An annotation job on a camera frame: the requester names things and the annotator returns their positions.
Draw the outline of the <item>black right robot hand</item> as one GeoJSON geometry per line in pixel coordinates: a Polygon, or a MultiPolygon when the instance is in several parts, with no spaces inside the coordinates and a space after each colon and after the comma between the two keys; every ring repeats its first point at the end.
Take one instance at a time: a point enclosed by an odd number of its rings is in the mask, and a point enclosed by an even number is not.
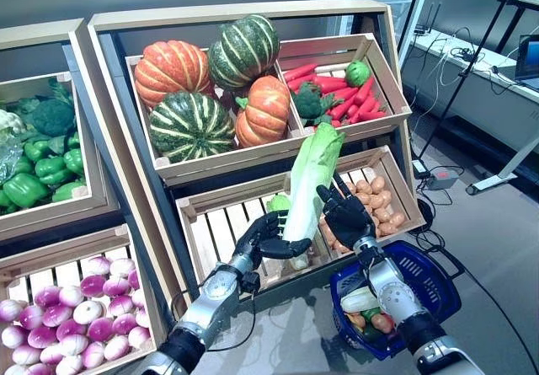
{"type": "Polygon", "coordinates": [[[325,222],[343,246],[357,250],[362,244],[376,245],[376,225],[337,172],[329,187],[317,186],[317,193],[323,201],[325,222]]]}

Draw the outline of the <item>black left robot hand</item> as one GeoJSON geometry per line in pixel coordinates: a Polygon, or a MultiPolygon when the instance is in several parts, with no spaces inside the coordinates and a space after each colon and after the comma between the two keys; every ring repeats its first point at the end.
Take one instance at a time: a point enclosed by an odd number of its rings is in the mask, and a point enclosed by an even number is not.
{"type": "Polygon", "coordinates": [[[287,215],[287,210],[277,210],[254,220],[237,241],[232,256],[246,257],[251,269],[256,270],[263,258],[288,260],[306,252],[312,244],[310,238],[294,241],[283,238],[287,215]]]}

